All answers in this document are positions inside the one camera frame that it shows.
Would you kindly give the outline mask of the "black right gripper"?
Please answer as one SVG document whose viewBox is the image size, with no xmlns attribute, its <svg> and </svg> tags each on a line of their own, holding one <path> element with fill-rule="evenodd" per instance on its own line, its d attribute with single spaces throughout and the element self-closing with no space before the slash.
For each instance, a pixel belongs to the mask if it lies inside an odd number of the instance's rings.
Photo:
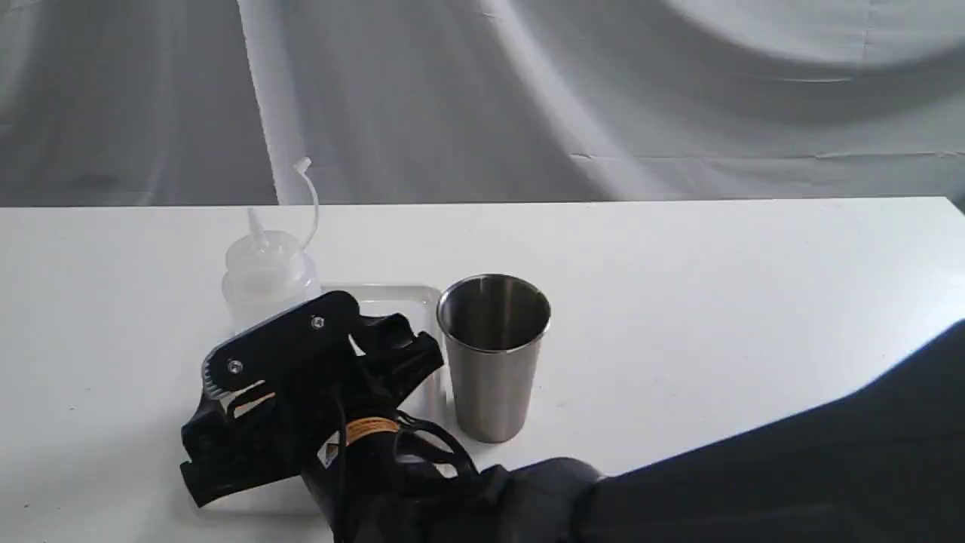
<svg viewBox="0 0 965 543">
<path fill-rule="evenodd" d="M 317 454 L 396 435 L 403 412 L 441 412 L 438 341 L 403 313 L 373 314 L 331 291 L 218 344 L 201 365 L 203 395 L 180 439 L 193 501 L 299 479 L 314 509 L 333 506 Z"/>
</svg>

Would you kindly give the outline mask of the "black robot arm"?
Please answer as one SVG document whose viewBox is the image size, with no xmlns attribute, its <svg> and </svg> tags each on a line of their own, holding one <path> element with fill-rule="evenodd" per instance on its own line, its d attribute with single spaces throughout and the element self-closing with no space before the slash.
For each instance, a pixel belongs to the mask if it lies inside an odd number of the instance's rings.
<svg viewBox="0 0 965 543">
<path fill-rule="evenodd" d="M 298 477 L 337 542 L 961 542 L 963 323 L 871 384 L 604 477 L 480 470 L 401 404 L 443 367 L 403 314 L 332 291 L 214 348 L 180 430 L 199 508 Z"/>
</svg>

